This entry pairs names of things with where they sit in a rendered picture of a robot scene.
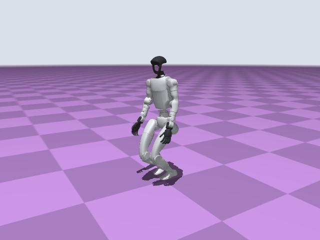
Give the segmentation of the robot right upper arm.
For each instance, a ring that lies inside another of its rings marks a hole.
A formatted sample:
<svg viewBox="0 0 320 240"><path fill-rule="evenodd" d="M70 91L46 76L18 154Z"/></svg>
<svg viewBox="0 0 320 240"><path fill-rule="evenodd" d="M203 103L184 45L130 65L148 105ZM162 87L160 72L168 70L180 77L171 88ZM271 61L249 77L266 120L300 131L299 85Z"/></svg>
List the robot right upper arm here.
<svg viewBox="0 0 320 240"><path fill-rule="evenodd" d="M147 105L151 105L153 103L152 100L152 91L151 91L151 84L150 84L151 79L146 80L146 95L147 97L144 99L144 103Z"/></svg>

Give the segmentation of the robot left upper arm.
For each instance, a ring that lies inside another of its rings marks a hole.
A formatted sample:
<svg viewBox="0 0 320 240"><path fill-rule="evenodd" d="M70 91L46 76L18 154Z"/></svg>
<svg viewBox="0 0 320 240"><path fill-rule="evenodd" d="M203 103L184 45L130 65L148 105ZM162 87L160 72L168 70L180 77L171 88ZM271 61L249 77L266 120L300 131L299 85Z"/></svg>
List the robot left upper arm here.
<svg viewBox="0 0 320 240"><path fill-rule="evenodd" d="M178 81L173 78L166 79L167 86L170 89L170 95L172 97L172 101L170 101L169 106L172 108L172 102L177 101L179 105L179 98L178 98Z"/></svg>

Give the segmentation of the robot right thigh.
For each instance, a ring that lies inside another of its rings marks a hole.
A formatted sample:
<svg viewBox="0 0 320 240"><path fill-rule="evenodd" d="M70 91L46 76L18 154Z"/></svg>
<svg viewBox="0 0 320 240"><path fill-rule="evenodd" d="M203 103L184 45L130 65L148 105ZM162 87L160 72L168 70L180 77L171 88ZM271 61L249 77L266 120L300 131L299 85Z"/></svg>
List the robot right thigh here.
<svg viewBox="0 0 320 240"><path fill-rule="evenodd" d="M147 161L150 158L150 152L148 147L154 137L154 131L157 131L160 127L157 126L157 119L150 119L146 124L139 145L139 156L140 159Z"/></svg>

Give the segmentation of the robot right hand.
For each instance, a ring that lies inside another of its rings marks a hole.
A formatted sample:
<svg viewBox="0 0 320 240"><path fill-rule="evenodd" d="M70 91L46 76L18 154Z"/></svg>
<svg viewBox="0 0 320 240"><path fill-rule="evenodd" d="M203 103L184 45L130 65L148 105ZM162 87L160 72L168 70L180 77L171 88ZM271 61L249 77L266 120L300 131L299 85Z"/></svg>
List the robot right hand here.
<svg viewBox="0 0 320 240"><path fill-rule="evenodd" d="M131 129L132 129L132 130L131 130L131 133L132 133L134 136L138 136L138 130L139 130L141 124L143 123L143 122L140 121L141 119L142 119L142 117L140 116L140 117L138 118L137 122L131 127Z"/></svg>

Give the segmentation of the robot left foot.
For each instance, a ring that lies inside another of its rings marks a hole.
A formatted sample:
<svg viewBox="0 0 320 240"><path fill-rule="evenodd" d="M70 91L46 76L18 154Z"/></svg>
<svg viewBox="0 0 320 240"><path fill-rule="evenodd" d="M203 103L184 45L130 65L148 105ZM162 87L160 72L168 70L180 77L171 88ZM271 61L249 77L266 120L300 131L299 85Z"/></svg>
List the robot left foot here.
<svg viewBox="0 0 320 240"><path fill-rule="evenodd" d="M177 176L178 173L177 173L177 170L173 169L174 172L166 172L164 175L160 176L160 179L161 180L167 180L167 179L170 179L171 177L174 177L174 176Z"/></svg>

